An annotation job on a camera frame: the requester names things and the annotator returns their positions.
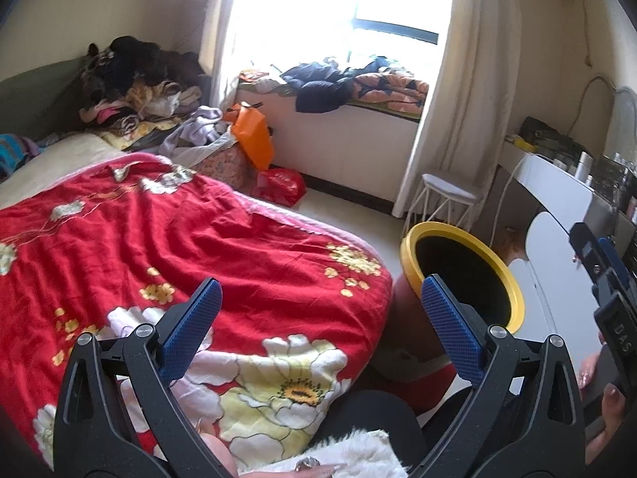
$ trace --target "wall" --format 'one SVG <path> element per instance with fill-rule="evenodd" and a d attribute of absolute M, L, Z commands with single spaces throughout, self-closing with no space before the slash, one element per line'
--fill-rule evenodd
<path fill-rule="evenodd" d="M 590 61 L 585 63 L 585 14 L 582 0 L 520 0 L 522 53 L 509 131 L 534 116 L 568 133 L 582 92 L 597 74 L 616 86 L 637 88 L 637 32 L 617 0 L 585 0 Z M 571 136 L 600 155 L 612 110 L 603 82 L 587 93 Z"/>
<path fill-rule="evenodd" d="M 509 133 L 527 116 L 551 124 L 562 65 L 563 27 L 559 0 L 520 0 L 522 51 Z"/>
<path fill-rule="evenodd" d="M 134 35 L 198 51 L 208 0 L 18 0 L 0 29 L 0 81 Z"/>
<path fill-rule="evenodd" d="M 603 74 L 619 86 L 637 89 L 637 31 L 617 0 L 560 0 L 565 41 L 560 85 L 555 99 L 556 127 L 568 130 L 587 82 Z M 585 58 L 585 20 L 588 20 L 590 64 Z M 572 137 L 600 155 L 612 110 L 612 97 L 603 83 L 590 87 L 584 110 Z"/>
<path fill-rule="evenodd" d="M 274 129 L 274 163 L 377 198 L 394 201 L 416 135 L 416 122 L 341 106 L 321 114 L 296 113 L 294 97 L 240 90 L 237 101 L 263 102 Z"/>

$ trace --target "screw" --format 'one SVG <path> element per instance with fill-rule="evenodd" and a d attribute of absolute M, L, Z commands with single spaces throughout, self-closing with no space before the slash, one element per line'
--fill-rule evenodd
<path fill-rule="evenodd" d="M 549 341 L 551 342 L 551 345 L 553 345 L 554 347 L 560 348 L 564 346 L 564 340 L 561 337 L 559 337 L 557 334 L 551 335 L 551 337 L 549 338 Z"/>
<path fill-rule="evenodd" d="M 135 334 L 138 338 L 148 338 L 153 333 L 153 329 L 151 324 L 141 324 L 135 329 Z"/>
<path fill-rule="evenodd" d="M 493 325 L 489 332 L 491 333 L 491 336 L 498 338 L 498 340 L 502 340 L 506 337 L 506 329 L 504 327 L 500 327 L 500 325 Z"/>
<path fill-rule="evenodd" d="M 78 336 L 78 343 L 80 345 L 87 345 L 88 343 L 90 343 L 90 340 L 93 336 L 90 335 L 90 333 L 84 333 L 84 334 L 80 334 Z"/>

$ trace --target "pile of clothes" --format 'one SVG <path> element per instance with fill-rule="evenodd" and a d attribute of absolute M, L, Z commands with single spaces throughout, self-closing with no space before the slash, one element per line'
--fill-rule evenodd
<path fill-rule="evenodd" d="M 0 134 L 0 183 L 40 152 L 41 148 L 29 138 Z"/>
<path fill-rule="evenodd" d="M 123 149 L 158 128 L 171 129 L 196 110 L 203 70 L 193 52 L 164 51 L 132 36 L 100 51 L 92 43 L 80 79 L 88 129 Z"/>
<path fill-rule="evenodd" d="M 327 113 L 340 108 L 352 98 L 354 77 L 389 67 L 386 57 L 376 57 L 365 68 L 340 71 L 335 61 L 302 63 L 281 74 L 297 90 L 298 113 Z"/>
<path fill-rule="evenodd" d="M 429 85 L 399 74 L 365 74 L 354 78 L 354 100 L 385 104 L 388 110 L 422 114 Z"/>
<path fill-rule="evenodd" d="M 333 59 L 302 63 L 280 76 L 250 69 L 241 72 L 240 80 L 258 94 L 295 95 L 298 113 L 327 113 L 360 102 L 371 104 L 365 107 L 420 116 L 429 93 L 426 82 L 384 56 L 359 69 L 339 70 Z"/>

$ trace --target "bed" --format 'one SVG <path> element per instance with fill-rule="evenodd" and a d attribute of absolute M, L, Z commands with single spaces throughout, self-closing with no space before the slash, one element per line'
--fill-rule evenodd
<path fill-rule="evenodd" d="M 362 239 L 91 135 L 18 170 L 0 208 L 0 404 L 49 465 L 77 336 L 157 322 L 206 276 L 223 308 L 172 391 L 240 468 L 300 453 L 385 323 L 391 276 Z M 128 379 L 120 390 L 160 454 Z"/>

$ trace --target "baseboard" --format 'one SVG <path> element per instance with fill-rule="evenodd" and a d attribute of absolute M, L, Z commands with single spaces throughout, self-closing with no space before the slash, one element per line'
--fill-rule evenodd
<path fill-rule="evenodd" d="M 275 165 L 272 165 L 271 167 L 273 169 L 279 168 Z M 387 215 L 391 215 L 392 210 L 394 209 L 393 201 L 389 201 L 388 199 L 378 198 L 377 196 L 372 196 L 366 192 L 361 192 L 360 190 L 355 190 L 348 186 L 339 185 L 338 183 L 328 182 L 327 180 L 322 180 L 321 178 L 310 176 L 303 172 L 301 173 L 301 176 L 303 176 L 305 185 L 308 188 L 323 192 L 324 194 L 329 194 L 335 198 L 345 199 L 345 201 L 360 204 Z"/>

